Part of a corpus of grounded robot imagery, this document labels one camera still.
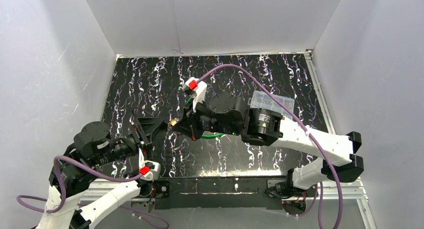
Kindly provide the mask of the small brass padlock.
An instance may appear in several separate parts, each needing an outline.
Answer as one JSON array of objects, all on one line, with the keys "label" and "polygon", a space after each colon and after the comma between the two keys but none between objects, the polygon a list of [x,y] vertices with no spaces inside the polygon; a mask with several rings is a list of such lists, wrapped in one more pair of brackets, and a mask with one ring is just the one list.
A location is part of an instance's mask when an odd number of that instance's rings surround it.
[{"label": "small brass padlock", "polygon": [[174,127],[177,123],[178,123],[178,119],[174,118],[174,119],[171,119],[171,120],[169,121],[168,126],[169,126],[170,128],[173,128],[173,127]]}]

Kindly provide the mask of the green cable lock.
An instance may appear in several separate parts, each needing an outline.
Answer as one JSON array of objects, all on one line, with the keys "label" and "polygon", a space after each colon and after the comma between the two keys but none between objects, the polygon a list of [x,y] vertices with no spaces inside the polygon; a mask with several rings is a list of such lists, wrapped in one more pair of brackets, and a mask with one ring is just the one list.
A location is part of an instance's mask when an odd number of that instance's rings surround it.
[{"label": "green cable lock", "polygon": [[[192,98],[191,97],[187,97],[185,104],[188,106],[188,109],[190,110],[190,108],[192,108],[193,106],[190,105],[190,103],[192,102]],[[224,133],[214,133],[214,134],[202,134],[200,137],[196,137],[195,135],[192,136],[192,140],[196,141],[198,139],[216,139],[216,138],[220,138],[223,137],[225,134]]]}]

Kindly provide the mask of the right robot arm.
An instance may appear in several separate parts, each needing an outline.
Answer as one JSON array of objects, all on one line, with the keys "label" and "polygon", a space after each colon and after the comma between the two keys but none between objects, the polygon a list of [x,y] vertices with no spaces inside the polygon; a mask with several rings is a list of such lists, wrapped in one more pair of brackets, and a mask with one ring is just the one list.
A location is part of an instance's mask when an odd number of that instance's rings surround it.
[{"label": "right robot arm", "polygon": [[272,188],[279,193],[297,193],[325,180],[354,182],[365,170],[356,152],[361,134],[335,135],[308,127],[303,130],[292,119],[266,108],[248,108],[242,97],[228,92],[215,95],[209,104],[191,98],[182,117],[171,123],[174,132],[196,141],[204,132],[240,136],[253,146],[288,148],[316,156],[300,168],[288,170],[286,181]]}]

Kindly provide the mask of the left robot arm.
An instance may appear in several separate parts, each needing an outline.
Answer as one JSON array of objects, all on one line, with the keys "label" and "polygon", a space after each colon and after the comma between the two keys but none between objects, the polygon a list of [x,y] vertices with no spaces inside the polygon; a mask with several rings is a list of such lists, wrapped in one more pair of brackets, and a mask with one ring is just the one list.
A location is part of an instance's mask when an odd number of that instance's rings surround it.
[{"label": "left robot arm", "polygon": [[[149,202],[160,191],[155,187],[161,165],[152,161],[153,140],[167,124],[160,118],[136,118],[126,136],[112,138],[109,126],[100,121],[86,124],[74,136],[63,155],[56,156],[49,177],[48,198],[38,223],[40,229],[93,229],[106,216],[135,197]],[[97,168],[138,158],[134,172],[122,178],[107,176]],[[96,179],[117,186],[90,204],[80,202]]]}]

